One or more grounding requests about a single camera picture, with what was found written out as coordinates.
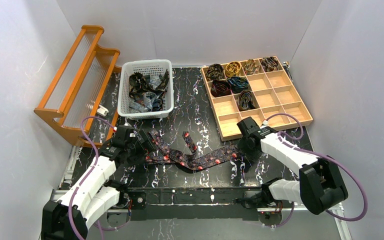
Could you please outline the dark paisley red-dotted tie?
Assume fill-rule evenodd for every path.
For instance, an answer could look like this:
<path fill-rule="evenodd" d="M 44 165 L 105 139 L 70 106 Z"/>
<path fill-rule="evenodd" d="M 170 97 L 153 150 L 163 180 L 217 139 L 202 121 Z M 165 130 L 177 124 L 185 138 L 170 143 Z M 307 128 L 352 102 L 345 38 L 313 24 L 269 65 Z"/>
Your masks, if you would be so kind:
<path fill-rule="evenodd" d="M 149 131 L 153 146 L 161 153 L 161 156 L 146 156 L 145 162 L 154 165 L 173 165 L 177 164 L 190 171 L 202 171 L 211 167 L 234 160 L 243 160 L 245 154 L 240 152 L 234 144 L 225 145 L 202 156 L 197 156 L 198 147 L 193 141 L 188 131 L 182 133 L 183 140 L 190 150 L 190 154 L 174 149 L 169 145 L 159 133 L 153 129 Z"/>

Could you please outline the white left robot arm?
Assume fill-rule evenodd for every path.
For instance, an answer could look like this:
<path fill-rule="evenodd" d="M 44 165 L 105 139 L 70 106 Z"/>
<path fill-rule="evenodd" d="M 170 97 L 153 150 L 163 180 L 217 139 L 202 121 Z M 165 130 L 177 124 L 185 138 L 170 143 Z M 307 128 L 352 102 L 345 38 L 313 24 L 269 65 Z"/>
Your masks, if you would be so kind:
<path fill-rule="evenodd" d="M 41 239 L 84 240 L 89 229 L 112 207 L 131 211 L 144 208 L 146 195 L 134 193 L 125 183 L 111 180 L 123 164 L 138 165 L 155 150 L 143 130 L 120 125 L 112 138 L 95 149 L 95 159 L 64 195 L 48 201 L 42 210 Z"/>

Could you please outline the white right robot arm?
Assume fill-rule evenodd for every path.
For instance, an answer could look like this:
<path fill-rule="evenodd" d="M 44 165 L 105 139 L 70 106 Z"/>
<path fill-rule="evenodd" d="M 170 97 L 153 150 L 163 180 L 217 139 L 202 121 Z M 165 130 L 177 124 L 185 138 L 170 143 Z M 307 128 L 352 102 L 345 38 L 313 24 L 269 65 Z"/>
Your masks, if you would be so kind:
<path fill-rule="evenodd" d="M 249 159 L 265 153 L 281 162 L 298 180 L 274 178 L 262 184 L 257 194 L 263 204 L 290 201 L 303 204 L 319 215 L 349 196 L 338 166 L 326 158 L 306 153 L 269 126 L 259 126 L 252 117 L 237 123 L 242 134 L 236 148 Z"/>

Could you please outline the pile of ties in basket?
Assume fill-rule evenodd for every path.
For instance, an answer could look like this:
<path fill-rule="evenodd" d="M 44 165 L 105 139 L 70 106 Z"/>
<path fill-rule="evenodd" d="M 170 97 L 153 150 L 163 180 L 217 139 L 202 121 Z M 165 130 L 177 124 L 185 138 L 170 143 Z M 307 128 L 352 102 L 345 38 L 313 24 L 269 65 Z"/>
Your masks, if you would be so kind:
<path fill-rule="evenodd" d="M 139 72 L 129 76 L 129 111 L 131 113 L 158 112 L 163 109 L 170 73 L 144 75 Z"/>

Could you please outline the rolled grey striped tie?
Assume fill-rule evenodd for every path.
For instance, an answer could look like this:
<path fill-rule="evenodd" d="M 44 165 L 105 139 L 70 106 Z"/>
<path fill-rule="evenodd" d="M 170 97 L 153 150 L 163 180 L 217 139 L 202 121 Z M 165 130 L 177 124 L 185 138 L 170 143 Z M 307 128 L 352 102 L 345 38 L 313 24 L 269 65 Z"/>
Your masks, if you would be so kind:
<path fill-rule="evenodd" d="M 241 91 L 237 99 L 237 106 L 241 112 L 255 109 L 252 92 L 249 90 Z"/>

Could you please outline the white plastic basket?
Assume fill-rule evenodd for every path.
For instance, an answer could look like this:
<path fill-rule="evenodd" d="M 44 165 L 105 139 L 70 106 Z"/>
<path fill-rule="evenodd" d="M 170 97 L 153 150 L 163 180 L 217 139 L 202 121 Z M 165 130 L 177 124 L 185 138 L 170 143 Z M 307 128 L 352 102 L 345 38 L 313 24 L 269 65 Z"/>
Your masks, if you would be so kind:
<path fill-rule="evenodd" d="M 117 113 L 131 119 L 166 118 L 174 109 L 172 63 L 167 59 L 137 60 L 121 68 Z"/>

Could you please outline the light wooden compartment tray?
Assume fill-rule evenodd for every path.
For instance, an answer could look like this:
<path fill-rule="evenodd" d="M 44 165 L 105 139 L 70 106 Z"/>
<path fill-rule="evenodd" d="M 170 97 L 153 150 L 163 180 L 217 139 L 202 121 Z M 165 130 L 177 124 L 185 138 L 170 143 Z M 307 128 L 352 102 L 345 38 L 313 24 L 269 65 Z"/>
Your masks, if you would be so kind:
<path fill-rule="evenodd" d="M 213 81 L 206 79 L 207 66 L 201 68 L 211 108 L 219 130 L 222 141 L 230 141 L 241 138 L 241 132 L 237 123 L 247 117 L 252 117 L 259 125 L 265 120 L 268 125 L 275 130 L 287 130 L 298 127 L 298 124 L 308 126 L 313 122 L 309 110 L 300 97 L 296 87 L 288 72 L 288 63 L 279 62 L 279 70 L 265 72 L 262 65 L 262 58 L 251 58 L 255 60 L 260 68 L 260 73 L 246 75 L 244 72 L 244 64 L 247 60 L 237 61 L 241 64 L 239 77 L 248 80 L 249 91 L 252 92 L 252 101 L 255 109 L 239 111 L 238 97 L 240 93 L 232 93 L 230 95 L 213 97 L 211 87 Z M 228 63 L 221 64 L 224 71 Z"/>

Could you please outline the rolled blue patterned tie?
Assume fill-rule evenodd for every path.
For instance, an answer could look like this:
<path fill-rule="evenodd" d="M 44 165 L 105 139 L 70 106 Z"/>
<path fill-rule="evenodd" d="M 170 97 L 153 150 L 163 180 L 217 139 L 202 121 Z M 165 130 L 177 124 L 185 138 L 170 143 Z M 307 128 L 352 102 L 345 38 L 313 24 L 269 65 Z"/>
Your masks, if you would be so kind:
<path fill-rule="evenodd" d="M 229 77 L 227 82 L 230 84 L 233 94 L 239 94 L 240 92 L 247 90 L 249 86 L 248 80 L 240 76 Z"/>

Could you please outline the rolled maroon tie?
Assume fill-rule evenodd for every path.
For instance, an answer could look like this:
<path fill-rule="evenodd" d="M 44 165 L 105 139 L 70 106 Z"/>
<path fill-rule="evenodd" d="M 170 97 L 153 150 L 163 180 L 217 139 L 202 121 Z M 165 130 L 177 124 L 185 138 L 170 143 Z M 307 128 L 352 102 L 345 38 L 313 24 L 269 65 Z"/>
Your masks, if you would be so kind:
<path fill-rule="evenodd" d="M 214 80 L 212 82 L 210 93 L 213 97 L 223 97 L 230 95 L 232 92 L 232 86 L 225 80 Z"/>

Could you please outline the orange wooden rack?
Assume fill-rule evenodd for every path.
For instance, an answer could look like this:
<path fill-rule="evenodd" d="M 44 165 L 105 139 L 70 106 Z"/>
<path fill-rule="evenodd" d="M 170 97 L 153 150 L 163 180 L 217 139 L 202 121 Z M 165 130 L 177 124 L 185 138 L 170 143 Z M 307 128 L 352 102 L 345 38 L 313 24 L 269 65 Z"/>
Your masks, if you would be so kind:
<path fill-rule="evenodd" d="M 34 113 L 73 146 L 90 147 L 84 133 L 91 133 L 92 117 L 103 109 L 106 88 L 120 51 L 99 45 L 104 28 L 83 25 Z"/>

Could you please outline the rolled brown patterned tie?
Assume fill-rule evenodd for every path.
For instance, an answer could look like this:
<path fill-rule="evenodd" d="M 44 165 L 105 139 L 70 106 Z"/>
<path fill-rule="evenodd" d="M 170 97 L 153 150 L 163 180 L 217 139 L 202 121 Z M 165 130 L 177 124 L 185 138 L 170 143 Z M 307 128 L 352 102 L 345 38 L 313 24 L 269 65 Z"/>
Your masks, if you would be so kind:
<path fill-rule="evenodd" d="M 248 59 L 245 62 L 243 69 L 246 75 L 255 75 L 260 73 L 260 65 L 254 59 Z"/>

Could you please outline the rolled yellow tie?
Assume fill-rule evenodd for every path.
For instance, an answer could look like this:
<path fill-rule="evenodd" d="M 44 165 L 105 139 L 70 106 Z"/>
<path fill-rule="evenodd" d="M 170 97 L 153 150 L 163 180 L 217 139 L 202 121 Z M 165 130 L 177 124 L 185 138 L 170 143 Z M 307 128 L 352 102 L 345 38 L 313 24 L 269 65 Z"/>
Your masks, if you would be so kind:
<path fill-rule="evenodd" d="M 241 72 L 241 68 L 242 68 L 242 66 L 241 66 L 240 62 L 232 61 L 232 62 L 228 63 L 224 68 L 225 76 L 227 78 L 239 76 L 240 72 Z"/>

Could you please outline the rolled black gold tie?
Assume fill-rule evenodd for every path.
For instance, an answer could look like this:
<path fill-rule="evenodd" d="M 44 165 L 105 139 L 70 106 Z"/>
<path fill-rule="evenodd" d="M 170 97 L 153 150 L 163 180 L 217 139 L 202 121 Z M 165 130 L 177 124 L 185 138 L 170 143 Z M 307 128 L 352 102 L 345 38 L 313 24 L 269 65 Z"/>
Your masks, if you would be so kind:
<path fill-rule="evenodd" d="M 225 79 L 223 66 L 219 63 L 211 64 L 207 68 L 205 77 L 210 82 Z"/>

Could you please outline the rolled dark striped tie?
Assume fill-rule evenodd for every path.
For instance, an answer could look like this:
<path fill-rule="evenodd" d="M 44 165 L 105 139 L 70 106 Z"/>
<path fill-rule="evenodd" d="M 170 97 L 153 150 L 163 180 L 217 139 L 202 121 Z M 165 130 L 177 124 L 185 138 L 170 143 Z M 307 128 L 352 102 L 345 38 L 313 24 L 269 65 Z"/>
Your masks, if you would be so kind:
<path fill-rule="evenodd" d="M 279 61 L 275 56 L 263 57 L 260 63 L 265 72 L 274 72 L 279 70 Z"/>

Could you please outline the aluminium frame rail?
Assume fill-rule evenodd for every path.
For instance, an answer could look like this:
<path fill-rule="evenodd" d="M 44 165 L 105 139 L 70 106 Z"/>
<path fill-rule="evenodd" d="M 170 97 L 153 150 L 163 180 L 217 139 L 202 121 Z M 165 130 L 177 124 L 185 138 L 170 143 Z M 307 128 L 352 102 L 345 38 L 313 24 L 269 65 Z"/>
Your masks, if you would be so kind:
<path fill-rule="evenodd" d="M 111 220 L 124 214 L 126 221 L 160 219 L 238 219 L 257 221 L 270 228 L 286 223 L 282 211 L 293 208 L 314 215 L 332 212 L 339 206 L 331 195 L 304 195 L 303 202 L 275 197 L 261 188 L 121 188 L 101 187 L 85 203 L 51 199 L 43 207 L 41 237 L 44 240 L 78 240 L 86 238 L 91 227 L 117 231 L 125 224 Z"/>

